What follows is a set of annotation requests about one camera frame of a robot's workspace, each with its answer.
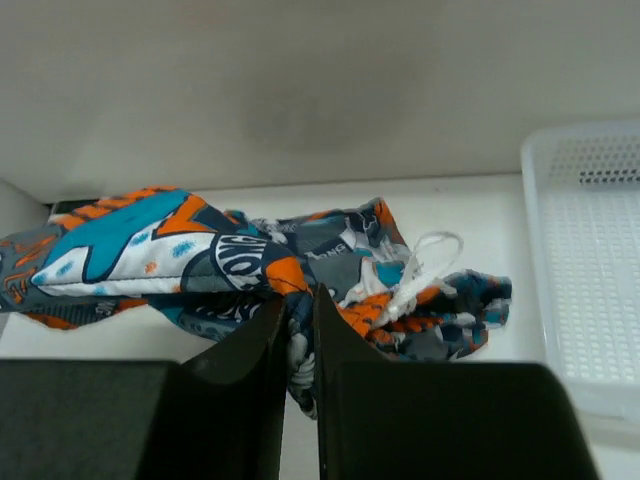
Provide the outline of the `colourful patterned shorts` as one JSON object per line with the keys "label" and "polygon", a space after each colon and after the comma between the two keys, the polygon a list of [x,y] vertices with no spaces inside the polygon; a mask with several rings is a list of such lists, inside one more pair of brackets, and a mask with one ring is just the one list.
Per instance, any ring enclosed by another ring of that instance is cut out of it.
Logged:
{"label": "colourful patterned shorts", "polygon": [[288,389],[315,417],[316,287],[385,356],[462,358],[505,324],[512,298],[506,277],[450,271],[462,247],[450,232],[407,245],[380,198],[270,221],[218,210],[176,187],[149,187],[5,237],[1,309],[71,330],[147,305],[220,342],[279,296]]}

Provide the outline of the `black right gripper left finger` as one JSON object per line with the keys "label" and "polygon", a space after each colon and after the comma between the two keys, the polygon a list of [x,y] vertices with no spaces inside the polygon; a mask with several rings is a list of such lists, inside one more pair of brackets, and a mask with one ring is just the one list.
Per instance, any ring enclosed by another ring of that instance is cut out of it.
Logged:
{"label": "black right gripper left finger", "polygon": [[286,323],[273,298],[185,363],[5,360],[5,479],[275,479]]}

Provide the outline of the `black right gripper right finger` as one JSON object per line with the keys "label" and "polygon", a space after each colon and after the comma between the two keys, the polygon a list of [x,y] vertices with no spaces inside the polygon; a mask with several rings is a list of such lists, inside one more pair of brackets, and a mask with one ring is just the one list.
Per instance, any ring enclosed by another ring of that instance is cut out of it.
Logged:
{"label": "black right gripper right finger", "polygon": [[323,479],[594,479],[570,399],[545,366],[390,360],[314,300]]}

